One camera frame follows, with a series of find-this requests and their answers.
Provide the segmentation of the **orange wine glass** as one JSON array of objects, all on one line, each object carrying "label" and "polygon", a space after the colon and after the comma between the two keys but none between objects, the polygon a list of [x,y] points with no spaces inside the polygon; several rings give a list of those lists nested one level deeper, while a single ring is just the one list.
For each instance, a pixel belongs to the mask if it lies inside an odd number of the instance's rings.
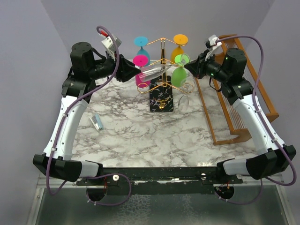
[{"label": "orange wine glass", "polygon": [[177,34],[173,37],[173,41],[176,44],[176,47],[171,52],[171,57],[170,57],[171,62],[175,62],[175,57],[177,55],[184,53],[182,47],[188,43],[188,37],[184,34]]}]

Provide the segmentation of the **blue wine glass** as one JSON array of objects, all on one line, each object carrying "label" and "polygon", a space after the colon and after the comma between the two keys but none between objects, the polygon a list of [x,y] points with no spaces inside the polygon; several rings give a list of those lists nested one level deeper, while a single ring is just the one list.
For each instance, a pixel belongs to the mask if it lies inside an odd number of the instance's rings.
[{"label": "blue wine glass", "polygon": [[138,36],[134,39],[134,44],[140,47],[136,55],[144,55],[148,58],[148,60],[150,60],[149,53],[147,52],[147,50],[144,49],[144,47],[148,44],[148,42],[149,40],[145,36]]}]

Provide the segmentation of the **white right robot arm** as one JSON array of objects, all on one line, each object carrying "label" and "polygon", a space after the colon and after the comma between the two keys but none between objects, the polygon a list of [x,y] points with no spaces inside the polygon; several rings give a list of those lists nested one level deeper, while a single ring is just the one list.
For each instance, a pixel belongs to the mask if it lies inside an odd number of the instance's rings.
[{"label": "white right robot arm", "polygon": [[243,77],[247,65],[244,52],[238,48],[228,49],[222,64],[217,63],[214,56],[207,58],[207,54],[208,51],[201,53],[184,67],[198,79],[209,76],[221,84],[219,92],[238,112],[258,154],[253,158],[219,162],[216,180],[226,183],[237,174],[259,180],[285,171],[296,155],[296,149],[287,146],[277,135],[253,94],[252,84]]}]

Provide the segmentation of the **clear wine glass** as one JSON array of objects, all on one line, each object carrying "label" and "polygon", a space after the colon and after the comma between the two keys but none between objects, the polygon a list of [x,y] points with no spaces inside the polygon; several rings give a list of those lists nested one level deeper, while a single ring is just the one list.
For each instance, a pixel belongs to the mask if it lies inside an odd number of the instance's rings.
[{"label": "clear wine glass", "polygon": [[174,64],[153,64],[149,66],[145,66],[140,68],[142,75],[142,79],[144,81],[150,81],[161,76],[170,68],[176,68]]}]

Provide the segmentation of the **pink wine glass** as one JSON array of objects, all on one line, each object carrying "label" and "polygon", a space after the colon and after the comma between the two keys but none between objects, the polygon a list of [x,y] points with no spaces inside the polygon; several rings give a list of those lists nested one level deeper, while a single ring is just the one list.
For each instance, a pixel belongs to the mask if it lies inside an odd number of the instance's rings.
[{"label": "pink wine glass", "polygon": [[[145,55],[137,55],[133,58],[133,63],[138,67],[144,67],[149,64],[149,60]],[[135,76],[136,86],[140,89],[147,88],[150,84],[150,81],[144,81],[142,79],[143,73],[139,73]]]}]

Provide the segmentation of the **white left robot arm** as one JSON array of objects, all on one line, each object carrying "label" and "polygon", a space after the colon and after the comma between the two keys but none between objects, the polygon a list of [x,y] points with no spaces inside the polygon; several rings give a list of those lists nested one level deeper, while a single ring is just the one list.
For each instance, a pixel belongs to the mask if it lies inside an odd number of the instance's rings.
[{"label": "white left robot arm", "polygon": [[93,91],[99,90],[96,80],[112,78],[127,82],[140,70],[119,54],[119,43],[109,41],[105,45],[106,55],[96,60],[98,52],[87,42],[72,46],[72,66],[62,85],[60,112],[49,143],[42,154],[33,157],[34,166],[45,176],[66,181],[85,178],[93,185],[103,181],[101,164],[91,161],[72,160],[73,143],[79,122],[85,112]]}]

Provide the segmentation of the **clear champagne flute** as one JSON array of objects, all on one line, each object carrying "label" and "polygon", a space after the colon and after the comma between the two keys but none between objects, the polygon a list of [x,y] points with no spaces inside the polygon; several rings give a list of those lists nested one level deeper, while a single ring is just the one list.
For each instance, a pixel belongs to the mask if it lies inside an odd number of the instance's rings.
[{"label": "clear champagne flute", "polygon": [[189,106],[189,93],[194,90],[194,83],[193,82],[184,82],[182,84],[181,89],[183,90],[183,95],[180,97],[178,101],[178,110],[181,112],[185,112]]}]

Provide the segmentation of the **green wine glass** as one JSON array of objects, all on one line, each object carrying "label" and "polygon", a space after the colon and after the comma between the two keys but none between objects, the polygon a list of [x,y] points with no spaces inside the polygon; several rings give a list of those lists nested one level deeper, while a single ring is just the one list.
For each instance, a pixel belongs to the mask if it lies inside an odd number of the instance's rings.
[{"label": "green wine glass", "polygon": [[186,81],[187,73],[184,66],[190,62],[190,58],[187,54],[179,54],[175,57],[175,70],[172,72],[171,83],[175,87],[181,87]]}]

